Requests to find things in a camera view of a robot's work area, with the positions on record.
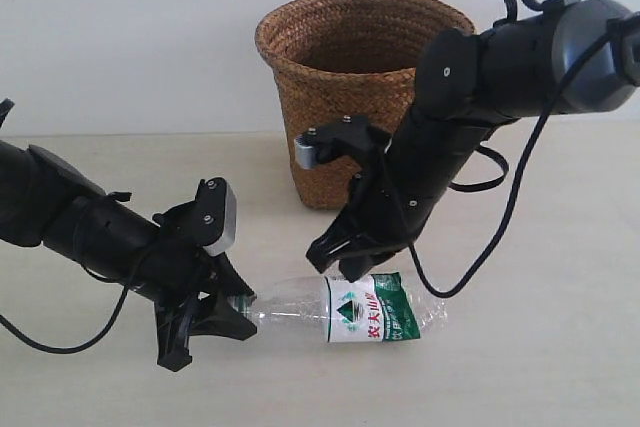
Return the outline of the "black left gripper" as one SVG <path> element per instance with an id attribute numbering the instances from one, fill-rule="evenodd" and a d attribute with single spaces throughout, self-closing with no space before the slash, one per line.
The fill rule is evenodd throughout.
<path id="1" fill-rule="evenodd" d="M 255 292 L 224 250 L 220 236 L 156 232 L 136 253 L 136 292 L 154 304 L 157 364 L 171 372 L 191 364 L 194 336 L 247 340 L 258 331 L 227 298 Z"/>

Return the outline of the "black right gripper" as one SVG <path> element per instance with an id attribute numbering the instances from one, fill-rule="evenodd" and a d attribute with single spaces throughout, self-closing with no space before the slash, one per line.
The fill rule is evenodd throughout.
<path id="1" fill-rule="evenodd" d="M 310 264 L 325 274 L 338 263 L 346 280 L 357 281 L 405 250 L 430 215 L 428 171 L 415 140 L 395 136 L 369 148 L 347 205 L 310 244 Z"/>

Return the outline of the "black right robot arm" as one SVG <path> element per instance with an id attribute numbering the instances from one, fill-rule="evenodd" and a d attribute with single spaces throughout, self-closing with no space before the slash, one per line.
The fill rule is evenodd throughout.
<path id="1" fill-rule="evenodd" d="M 307 259 L 319 272 L 337 266 L 360 279 L 417 240 L 498 129 L 625 104 L 639 88 L 638 48 L 638 14 L 614 0 L 550 0 L 536 16 L 480 34 L 442 31 L 419 58 L 412 101 L 393 131 L 351 115 L 297 138 L 307 168 L 344 156 L 360 167 Z"/>

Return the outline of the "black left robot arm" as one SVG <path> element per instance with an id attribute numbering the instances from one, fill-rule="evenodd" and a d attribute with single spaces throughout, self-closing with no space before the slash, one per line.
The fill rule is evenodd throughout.
<path id="1" fill-rule="evenodd" d="M 45 248 L 94 279 L 122 286 L 154 306 L 157 363 L 188 366 L 189 341 L 245 341 L 256 325 L 236 306 L 253 297 L 226 252 L 235 241 L 237 201 L 222 177 L 199 181 L 193 199 L 151 219 L 126 207 L 130 193 L 106 192 L 53 152 L 1 144 L 1 239 Z"/>

